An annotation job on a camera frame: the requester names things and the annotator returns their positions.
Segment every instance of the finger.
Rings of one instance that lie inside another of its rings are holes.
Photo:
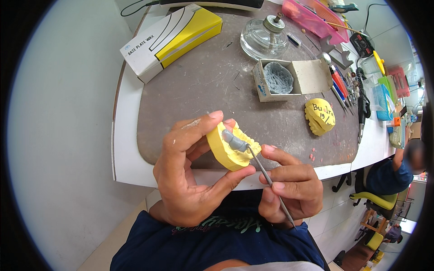
[[[213,186],[210,187],[208,195],[219,205],[221,201],[247,176],[255,174],[256,169],[248,165],[237,171],[228,171]]]
[[[182,173],[186,151],[198,142],[203,136],[211,132],[223,119],[223,112],[216,111],[201,116],[194,121],[173,130],[164,136],[161,152],[160,178],[170,181],[168,184],[173,189],[177,185],[184,185]]]
[[[226,129],[233,131],[233,128],[235,127],[235,120],[234,119],[228,119],[223,121],[224,126]],[[187,150],[187,158],[190,161],[194,161],[197,158],[199,158],[202,154],[208,152],[210,150],[210,145],[208,144],[207,138],[202,137],[197,144],[192,146],[190,149]]]
[[[273,182],[303,182],[318,178],[312,165],[309,164],[281,166],[267,173]],[[259,175],[259,181],[267,184],[263,174]]]
[[[279,197],[273,193],[271,187],[265,187],[262,191],[258,212],[270,223],[282,223],[286,220],[285,214],[280,210]]]
[[[322,182],[318,179],[306,182],[273,182],[271,188],[276,195],[287,199],[322,200]]]
[[[288,165],[301,165],[302,162],[292,156],[291,154],[276,148],[272,147],[270,145],[262,145],[262,151],[261,154],[264,158],[273,160],[281,164],[282,166],[288,166]]]

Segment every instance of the navy t-shirt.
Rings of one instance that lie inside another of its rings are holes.
[[[377,170],[370,170],[366,177],[366,190],[374,195],[393,195],[404,191],[413,181],[408,161],[404,159],[397,171],[393,170],[392,160]]]
[[[303,223],[276,229],[254,207],[218,208],[196,227],[161,223],[142,211],[110,270],[202,271],[238,259],[250,265],[309,261],[324,268]]]

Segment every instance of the pink plastic basket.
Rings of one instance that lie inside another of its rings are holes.
[[[317,15],[301,4],[315,8]],[[320,38],[332,35],[330,44],[349,42],[346,29],[338,27],[338,31],[336,31],[323,21],[323,19],[325,19],[327,22],[345,26],[343,21],[341,21],[333,11],[321,4],[318,0],[300,0],[298,2],[294,0],[283,0],[282,12]]]

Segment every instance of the yellow chair seat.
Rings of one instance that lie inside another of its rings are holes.
[[[371,238],[371,240],[366,244],[370,249],[377,250],[378,247],[381,245],[381,242],[383,242],[383,236],[376,232],[374,236]]]
[[[354,193],[350,195],[351,199],[369,199],[373,203],[377,204],[378,206],[386,210],[392,210],[392,208],[395,206],[397,197],[398,194],[377,196],[366,191],[360,193]]]

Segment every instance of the plastic container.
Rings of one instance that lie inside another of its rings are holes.
[[[409,97],[410,88],[408,87],[407,79],[405,78],[404,70],[397,66],[395,69],[389,70],[389,74],[392,75],[393,83],[396,88],[396,94],[399,98]]]
[[[370,57],[367,57],[360,63],[360,66],[362,67],[365,74],[373,74],[377,72],[385,74],[383,63],[384,60],[380,59],[377,52],[374,51],[374,53]]]
[[[392,112],[388,112],[386,95],[388,95],[387,88],[384,84],[380,84],[373,88],[374,96],[378,99],[378,105],[384,110],[377,111],[377,118],[381,121],[391,121],[393,119]]]
[[[401,118],[401,126],[393,127],[393,132],[389,134],[389,141],[393,147],[404,149],[405,147],[405,120]]]
[[[380,104],[378,101],[377,92],[374,93],[374,88],[378,86],[378,84],[374,83],[374,77],[371,76],[365,80],[363,80],[363,89],[365,90],[366,96],[371,103],[370,108],[372,111],[384,111],[386,107],[383,104]]]
[[[347,43],[350,41],[346,29],[338,27],[338,31],[336,31],[333,27],[324,22],[323,19],[330,23],[345,26],[343,21],[341,21],[341,19],[339,19],[339,17],[337,17],[329,8],[317,0],[300,0],[298,2],[294,0],[283,0],[283,14],[320,38],[331,35],[332,38],[330,39],[330,44],[339,44],[342,42]],[[316,14],[303,5],[314,8]]]
[[[396,93],[395,85],[393,83],[393,77],[391,75],[384,76],[378,79],[379,84],[384,84],[389,91],[389,97],[392,99],[395,106],[398,105],[398,95]]]

